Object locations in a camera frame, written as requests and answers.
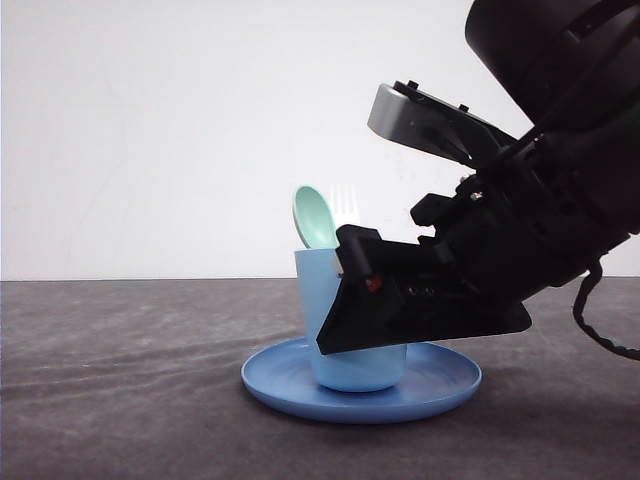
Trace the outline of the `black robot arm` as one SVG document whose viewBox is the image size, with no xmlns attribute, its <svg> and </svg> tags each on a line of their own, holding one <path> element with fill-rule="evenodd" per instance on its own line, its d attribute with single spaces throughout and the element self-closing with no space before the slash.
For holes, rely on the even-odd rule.
<svg viewBox="0 0 640 480">
<path fill-rule="evenodd" d="M 527 298 L 580 278 L 576 323 L 637 359 L 583 311 L 601 258 L 639 231 L 638 3 L 476 1 L 465 38 L 532 128 L 514 138 L 415 82 L 379 87 L 372 131 L 471 174 L 411 209 L 435 230 L 414 244 L 339 228 L 343 276 L 319 350 L 521 332 Z"/>
</svg>

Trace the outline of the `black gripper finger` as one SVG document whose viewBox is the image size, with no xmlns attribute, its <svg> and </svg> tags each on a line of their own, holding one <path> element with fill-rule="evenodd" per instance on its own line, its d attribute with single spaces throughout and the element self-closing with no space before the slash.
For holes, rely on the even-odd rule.
<svg viewBox="0 0 640 480">
<path fill-rule="evenodd" d="M 531 317 L 519 303 L 484 299 L 433 276 L 374 275 L 340 281 L 316 343 L 322 354 L 523 332 Z"/>
</svg>

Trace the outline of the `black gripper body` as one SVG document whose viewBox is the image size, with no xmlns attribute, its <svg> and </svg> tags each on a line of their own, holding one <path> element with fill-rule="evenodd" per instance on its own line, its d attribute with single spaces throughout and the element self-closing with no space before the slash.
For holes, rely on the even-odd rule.
<svg viewBox="0 0 640 480">
<path fill-rule="evenodd" d="M 473 168 L 452 197 L 428 194 L 411 211 L 435 232 L 414 244 L 343 226 L 338 310 L 402 306 L 428 296 L 474 305 L 519 303 L 560 286 L 639 230 L 639 131 L 551 132 L 522 149 L 480 133 L 470 145 L 435 127 L 395 142 Z"/>
</svg>

